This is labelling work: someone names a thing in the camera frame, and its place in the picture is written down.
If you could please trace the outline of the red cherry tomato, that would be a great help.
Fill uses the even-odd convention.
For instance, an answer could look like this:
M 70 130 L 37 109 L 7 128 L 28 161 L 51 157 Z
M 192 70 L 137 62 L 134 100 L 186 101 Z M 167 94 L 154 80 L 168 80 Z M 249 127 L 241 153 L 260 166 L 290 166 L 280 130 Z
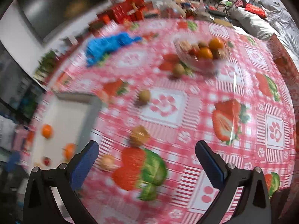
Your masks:
M 43 164 L 46 166 L 46 167 L 49 167 L 51 165 L 51 159 L 49 157 L 43 157 Z

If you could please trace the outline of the orange mandarin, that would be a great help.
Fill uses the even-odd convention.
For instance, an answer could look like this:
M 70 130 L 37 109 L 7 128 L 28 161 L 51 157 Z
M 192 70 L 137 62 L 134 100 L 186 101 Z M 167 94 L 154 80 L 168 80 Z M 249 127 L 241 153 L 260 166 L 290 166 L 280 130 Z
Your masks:
M 67 143 L 62 151 L 62 155 L 65 160 L 70 161 L 70 159 L 74 156 L 76 149 L 76 144 L 74 143 Z
M 53 128 L 50 124 L 44 124 L 43 127 L 41 128 L 41 135 L 46 138 L 50 139 L 53 134 Z
M 26 138 L 26 142 L 28 144 L 31 144 L 33 142 L 33 139 L 34 139 L 34 135 L 35 135 L 35 132 L 34 131 L 29 131 L 28 132 L 28 135 L 27 135 L 27 138 Z

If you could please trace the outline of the tan husk fruit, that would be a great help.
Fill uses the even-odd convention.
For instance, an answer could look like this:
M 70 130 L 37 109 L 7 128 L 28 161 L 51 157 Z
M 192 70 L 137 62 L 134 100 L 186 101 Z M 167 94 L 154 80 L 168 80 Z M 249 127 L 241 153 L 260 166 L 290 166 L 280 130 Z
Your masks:
M 99 165 L 103 171 L 114 171 L 117 168 L 115 164 L 115 157 L 111 154 L 102 155 Z

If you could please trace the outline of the golden husk fruit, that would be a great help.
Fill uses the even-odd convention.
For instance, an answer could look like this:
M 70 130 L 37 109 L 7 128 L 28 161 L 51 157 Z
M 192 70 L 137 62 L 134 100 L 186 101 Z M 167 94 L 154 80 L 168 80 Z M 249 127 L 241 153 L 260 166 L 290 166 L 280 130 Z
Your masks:
M 129 142 L 132 147 L 141 147 L 150 140 L 150 134 L 144 126 L 138 125 L 131 130 Z

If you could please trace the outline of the white grey-rimmed tray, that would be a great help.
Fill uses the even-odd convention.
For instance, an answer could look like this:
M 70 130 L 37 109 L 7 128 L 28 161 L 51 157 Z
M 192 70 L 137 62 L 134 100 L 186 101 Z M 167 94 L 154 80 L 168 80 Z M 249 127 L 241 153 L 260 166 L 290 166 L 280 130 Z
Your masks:
M 36 128 L 28 169 L 31 170 L 35 166 L 50 169 L 61 163 L 68 163 L 62 155 L 64 146 L 67 143 L 76 144 L 76 154 L 87 145 L 101 108 L 102 101 L 93 94 L 62 92 L 51 95 L 46 111 Z M 50 124 L 53 128 L 50 139 L 41 135 L 44 124 Z M 51 159 L 49 167 L 43 164 L 45 156 Z

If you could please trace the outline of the green potted plant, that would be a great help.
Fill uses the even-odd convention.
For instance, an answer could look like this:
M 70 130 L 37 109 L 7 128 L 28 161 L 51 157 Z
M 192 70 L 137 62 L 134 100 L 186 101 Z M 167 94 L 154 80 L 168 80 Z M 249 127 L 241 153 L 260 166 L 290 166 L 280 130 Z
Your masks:
M 46 78 L 54 71 L 57 62 L 58 59 L 55 51 L 49 50 L 38 61 L 38 67 L 36 68 L 33 77 L 40 83 L 43 83 Z

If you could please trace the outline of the kiwi on paw print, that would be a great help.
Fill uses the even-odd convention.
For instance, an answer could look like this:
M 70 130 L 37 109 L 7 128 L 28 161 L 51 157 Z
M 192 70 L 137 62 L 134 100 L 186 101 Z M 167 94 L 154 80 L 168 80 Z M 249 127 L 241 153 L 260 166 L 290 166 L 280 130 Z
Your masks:
M 147 104 L 150 101 L 150 91 L 149 90 L 141 90 L 138 94 L 138 102 L 141 104 Z

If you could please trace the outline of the red strawberry pattern tablecloth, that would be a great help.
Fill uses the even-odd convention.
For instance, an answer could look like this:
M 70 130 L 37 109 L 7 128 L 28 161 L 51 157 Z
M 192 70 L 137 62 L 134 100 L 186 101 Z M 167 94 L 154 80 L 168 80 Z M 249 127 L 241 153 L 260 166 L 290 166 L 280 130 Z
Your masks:
M 86 47 L 94 38 L 121 32 L 140 42 L 124 46 L 87 67 Z M 233 44 L 216 73 L 184 64 L 174 40 L 220 38 Z M 175 64 L 186 70 L 172 76 Z M 149 90 L 147 104 L 138 102 Z M 273 34 L 268 41 L 217 24 L 179 19 L 110 23 L 89 36 L 68 58 L 31 121 L 36 134 L 54 93 L 89 93 L 102 101 L 90 140 L 98 157 L 82 185 L 83 203 L 100 223 L 196 223 L 217 195 L 195 156 L 198 140 L 225 162 L 263 170 L 269 195 L 298 193 L 298 71 Z M 142 125 L 150 134 L 141 147 L 129 142 Z M 100 158 L 115 157 L 117 168 L 103 171 Z

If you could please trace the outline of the kiwi near bowl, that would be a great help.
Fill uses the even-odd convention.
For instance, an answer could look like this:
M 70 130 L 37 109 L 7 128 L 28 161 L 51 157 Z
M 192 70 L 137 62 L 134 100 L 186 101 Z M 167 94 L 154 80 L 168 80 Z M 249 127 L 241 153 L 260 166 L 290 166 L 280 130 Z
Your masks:
M 172 70 L 173 77 L 181 78 L 185 74 L 186 74 L 186 70 L 180 63 L 177 63 L 174 65 L 173 70 Z

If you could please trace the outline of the clear glass fruit bowl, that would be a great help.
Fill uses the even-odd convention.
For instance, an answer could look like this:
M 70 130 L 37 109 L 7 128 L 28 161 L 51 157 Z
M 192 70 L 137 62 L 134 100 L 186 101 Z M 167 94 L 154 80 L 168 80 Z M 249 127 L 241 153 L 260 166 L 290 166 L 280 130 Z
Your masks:
M 178 57 L 187 67 L 196 72 L 212 74 L 224 66 L 234 46 L 222 39 L 225 45 L 223 49 L 210 50 L 210 40 L 182 37 L 174 40 L 174 46 Z

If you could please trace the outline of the blue plastic gloves pile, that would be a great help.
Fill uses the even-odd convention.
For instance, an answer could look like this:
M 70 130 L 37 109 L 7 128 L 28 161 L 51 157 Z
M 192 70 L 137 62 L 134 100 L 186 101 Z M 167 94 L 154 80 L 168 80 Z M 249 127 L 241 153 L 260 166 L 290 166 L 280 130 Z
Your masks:
M 141 36 L 131 37 L 126 32 L 121 32 L 108 37 L 91 39 L 86 47 L 87 67 L 91 67 L 98 61 L 101 61 L 106 54 L 111 54 L 124 46 L 129 46 L 132 43 L 140 42 L 141 40 Z

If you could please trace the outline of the mandarin in bowl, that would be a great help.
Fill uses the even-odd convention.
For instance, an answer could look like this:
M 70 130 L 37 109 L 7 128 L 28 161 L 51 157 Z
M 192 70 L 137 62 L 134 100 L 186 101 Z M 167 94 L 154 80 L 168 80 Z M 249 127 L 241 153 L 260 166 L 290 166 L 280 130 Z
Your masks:
M 224 41 L 220 38 L 213 38 L 209 41 L 208 47 L 210 50 L 221 50 L 225 47 Z

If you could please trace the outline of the grey bedding sofa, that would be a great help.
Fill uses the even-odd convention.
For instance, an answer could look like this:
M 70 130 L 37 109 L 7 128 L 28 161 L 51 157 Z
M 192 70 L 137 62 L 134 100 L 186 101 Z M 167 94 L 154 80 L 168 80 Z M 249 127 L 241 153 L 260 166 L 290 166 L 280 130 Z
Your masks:
M 298 63 L 298 27 L 290 13 L 272 0 L 258 0 L 258 3 L 266 14 L 264 19 L 236 5 L 231 8 L 230 15 L 247 33 L 262 41 L 276 34 L 292 60 Z

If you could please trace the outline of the stack of red gift boxes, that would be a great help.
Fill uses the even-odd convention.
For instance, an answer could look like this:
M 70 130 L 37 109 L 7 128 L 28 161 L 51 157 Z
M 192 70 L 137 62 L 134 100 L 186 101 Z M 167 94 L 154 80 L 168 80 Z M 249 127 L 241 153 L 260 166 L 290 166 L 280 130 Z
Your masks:
M 160 17 L 160 11 L 154 9 L 152 1 L 125 0 L 99 12 L 97 19 L 89 23 L 89 30 L 98 30 L 111 21 L 123 24 L 124 22 L 136 22 L 146 18 L 158 17 Z

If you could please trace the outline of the black wall television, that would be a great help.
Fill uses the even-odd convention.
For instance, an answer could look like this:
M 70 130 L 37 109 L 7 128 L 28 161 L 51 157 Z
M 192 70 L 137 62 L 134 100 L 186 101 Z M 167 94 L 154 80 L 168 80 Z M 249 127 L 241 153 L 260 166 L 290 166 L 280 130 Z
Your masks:
M 47 42 L 66 24 L 105 0 L 17 0 L 27 25 L 42 42 Z

